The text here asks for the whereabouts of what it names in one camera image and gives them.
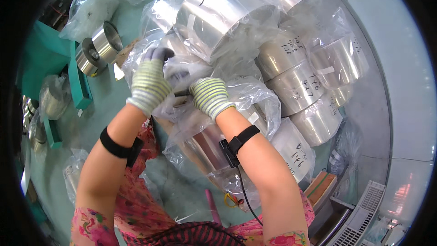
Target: white plastic crate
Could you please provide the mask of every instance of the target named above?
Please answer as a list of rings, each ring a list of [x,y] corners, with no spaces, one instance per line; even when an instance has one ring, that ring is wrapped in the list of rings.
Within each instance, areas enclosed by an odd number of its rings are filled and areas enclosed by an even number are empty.
[[[372,218],[381,204],[385,193],[385,186],[369,180],[366,190],[360,198],[352,214],[347,218],[343,226],[330,240],[330,246],[355,246],[358,245],[361,236],[369,226]],[[360,246],[373,246],[373,243],[364,240]]]

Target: black cable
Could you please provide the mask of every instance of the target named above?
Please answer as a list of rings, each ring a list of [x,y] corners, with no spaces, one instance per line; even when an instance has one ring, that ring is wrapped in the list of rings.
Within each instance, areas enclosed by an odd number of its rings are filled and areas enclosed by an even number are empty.
[[[246,203],[247,206],[249,207],[249,210],[252,212],[252,214],[254,215],[254,217],[257,219],[257,221],[259,222],[259,224],[261,224],[261,226],[263,226],[263,223],[259,220],[259,218],[256,216],[255,212],[252,210],[252,207],[249,204],[249,201],[247,199],[247,195],[246,195],[246,191],[244,190],[244,185],[243,185],[243,176],[241,175],[240,172],[240,167],[237,167],[237,171],[238,171],[238,175],[240,176],[240,180],[241,180],[241,189],[243,190],[243,194],[244,194],[244,198],[246,199]]]

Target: white label sticker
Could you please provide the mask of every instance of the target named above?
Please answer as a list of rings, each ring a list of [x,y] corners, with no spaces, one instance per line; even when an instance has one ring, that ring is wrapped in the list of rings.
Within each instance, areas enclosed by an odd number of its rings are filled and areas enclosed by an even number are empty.
[[[334,157],[336,158],[336,159],[340,159],[340,155],[337,153],[337,151],[334,149],[334,150],[332,150],[332,155],[334,155]]]
[[[317,73],[320,74],[320,75],[323,75],[323,74],[328,74],[328,73],[331,73],[331,72],[334,72],[334,71],[335,71],[334,67],[327,67],[327,68],[324,68],[324,69],[318,69]]]
[[[337,162],[337,160],[334,159],[333,157],[329,156],[329,162],[330,162],[330,164],[335,165],[335,163]]]
[[[196,20],[196,16],[190,14],[190,16],[188,17],[188,23],[187,23],[187,28],[189,30],[192,30],[194,27],[194,20]]]
[[[251,123],[254,124],[257,120],[258,120],[259,116],[256,112],[254,112],[247,120]]]

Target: person's left hand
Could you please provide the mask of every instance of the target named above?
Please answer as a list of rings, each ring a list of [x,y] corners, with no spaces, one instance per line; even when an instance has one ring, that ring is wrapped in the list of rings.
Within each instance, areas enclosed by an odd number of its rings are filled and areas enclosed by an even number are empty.
[[[126,103],[132,104],[150,117],[171,92],[170,84],[164,79],[163,65],[174,52],[169,48],[151,48],[140,61],[139,68],[132,78],[132,97]]]

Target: black wristband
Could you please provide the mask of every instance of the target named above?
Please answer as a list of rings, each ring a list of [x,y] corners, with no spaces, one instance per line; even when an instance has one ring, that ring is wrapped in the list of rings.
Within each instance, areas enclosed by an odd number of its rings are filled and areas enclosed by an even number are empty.
[[[238,154],[238,150],[253,136],[259,133],[259,129],[255,125],[251,125],[243,132],[238,134],[238,136],[235,136],[232,138],[231,142],[229,142],[229,149],[234,153],[235,155]]]
[[[134,166],[139,152],[141,151],[141,147],[144,145],[144,142],[139,138],[135,138],[132,147],[123,147],[121,145],[118,145],[111,139],[111,137],[109,137],[107,133],[107,127],[105,127],[105,129],[103,129],[102,133],[100,134],[100,141],[102,142],[102,145],[106,148],[106,150],[109,151],[109,153],[111,153],[112,155],[121,159],[128,159],[126,163],[127,167]]]

